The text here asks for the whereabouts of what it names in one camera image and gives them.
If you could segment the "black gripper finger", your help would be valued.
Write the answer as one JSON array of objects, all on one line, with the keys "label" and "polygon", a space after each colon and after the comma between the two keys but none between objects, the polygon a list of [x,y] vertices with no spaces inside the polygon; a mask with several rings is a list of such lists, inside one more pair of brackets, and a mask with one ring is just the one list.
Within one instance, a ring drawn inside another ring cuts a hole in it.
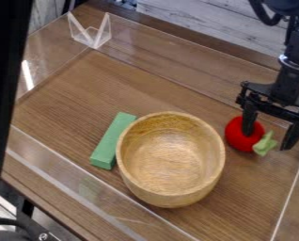
[{"label": "black gripper finger", "polygon": [[296,121],[287,130],[280,150],[289,150],[299,141],[299,121]]},{"label": "black gripper finger", "polygon": [[249,137],[253,131],[253,123],[257,117],[257,108],[255,103],[245,102],[243,109],[243,134]]}]

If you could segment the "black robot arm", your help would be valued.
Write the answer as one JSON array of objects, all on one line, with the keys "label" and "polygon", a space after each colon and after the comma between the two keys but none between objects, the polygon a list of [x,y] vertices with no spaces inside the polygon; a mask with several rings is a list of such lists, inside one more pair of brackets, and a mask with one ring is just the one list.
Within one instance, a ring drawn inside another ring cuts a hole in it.
[{"label": "black robot arm", "polygon": [[271,84],[244,81],[236,103],[243,109],[241,130],[252,133],[257,113],[289,122],[280,150],[289,150],[299,141],[299,0],[247,0],[263,24],[275,26],[288,18],[285,51],[279,55],[281,65]]}]

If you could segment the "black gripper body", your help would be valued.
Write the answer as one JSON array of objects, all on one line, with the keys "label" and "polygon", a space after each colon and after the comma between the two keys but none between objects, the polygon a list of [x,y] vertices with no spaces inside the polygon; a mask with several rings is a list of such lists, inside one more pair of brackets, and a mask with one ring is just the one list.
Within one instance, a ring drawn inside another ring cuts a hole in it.
[{"label": "black gripper body", "polygon": [[271,84],[244,81],[240,87],[236,104],[243,109],[247,121],[255,121],[259,112],[288,122],[299,121],[299,94],[296,100],[291,101],[288,96],[285,99],[279,99],[271,94]]}]

